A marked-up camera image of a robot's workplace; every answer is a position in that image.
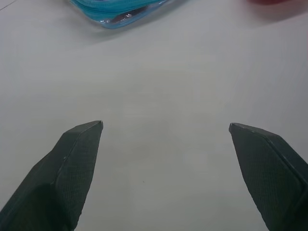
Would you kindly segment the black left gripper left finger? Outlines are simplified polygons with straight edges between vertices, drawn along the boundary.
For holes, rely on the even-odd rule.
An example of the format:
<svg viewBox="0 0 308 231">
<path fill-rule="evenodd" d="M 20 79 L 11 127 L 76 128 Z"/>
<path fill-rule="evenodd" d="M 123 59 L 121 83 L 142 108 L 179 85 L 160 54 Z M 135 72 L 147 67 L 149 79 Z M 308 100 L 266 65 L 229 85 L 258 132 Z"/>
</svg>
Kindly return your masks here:
<svg viewBox="0 0 308 231">
<path fill-rule="evenodd" d="M 2 231 L 73 231 L 93 179 L 103 122 L 66 131 L 0 211 Z"/>
</svg>

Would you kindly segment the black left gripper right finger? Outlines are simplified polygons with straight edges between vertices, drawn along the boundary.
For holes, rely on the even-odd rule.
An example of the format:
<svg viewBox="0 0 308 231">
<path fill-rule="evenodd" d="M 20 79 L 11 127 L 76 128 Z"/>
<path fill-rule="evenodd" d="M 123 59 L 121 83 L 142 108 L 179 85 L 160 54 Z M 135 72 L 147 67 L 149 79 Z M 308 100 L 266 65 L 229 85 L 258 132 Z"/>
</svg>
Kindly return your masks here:
<svg viewBox="0 0 308 231">
<path fill-rule="evenodd" d="M 308 165 L 279 135 L 231 123 L 241 173 L 270 231 L 308 229 Z"/>
</svg>

